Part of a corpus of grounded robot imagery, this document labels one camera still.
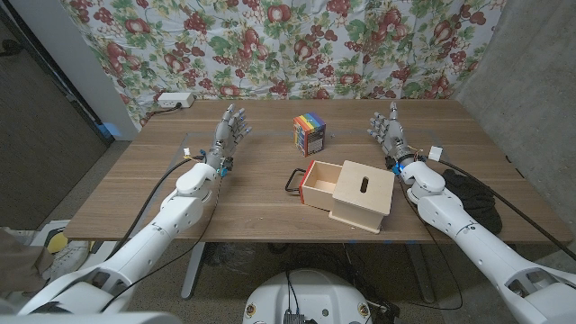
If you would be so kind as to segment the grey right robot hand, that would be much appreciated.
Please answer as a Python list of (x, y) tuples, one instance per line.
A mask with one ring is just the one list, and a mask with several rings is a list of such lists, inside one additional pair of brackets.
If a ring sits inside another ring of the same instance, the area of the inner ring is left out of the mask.
[(389, 169), (402, 169), (414, 161), (401, 123), (398, 120), (398, 107), (395, 102), (390, 104), (390, 114), (375, 112), (369, 120), (368, 134), (381, 146), (385, 155), (386, 166)]

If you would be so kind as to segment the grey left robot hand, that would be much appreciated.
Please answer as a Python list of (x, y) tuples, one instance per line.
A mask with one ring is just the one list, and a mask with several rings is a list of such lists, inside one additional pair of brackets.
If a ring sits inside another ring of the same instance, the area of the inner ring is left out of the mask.
[(205, 158), (205, 163), (213, 167), (219, 177), (224, 177), (233, 168), (237, 145), (251, 130), (246, 122), (245, 109), (237, 110), (232, 103), (216, 125), (212, 145)]

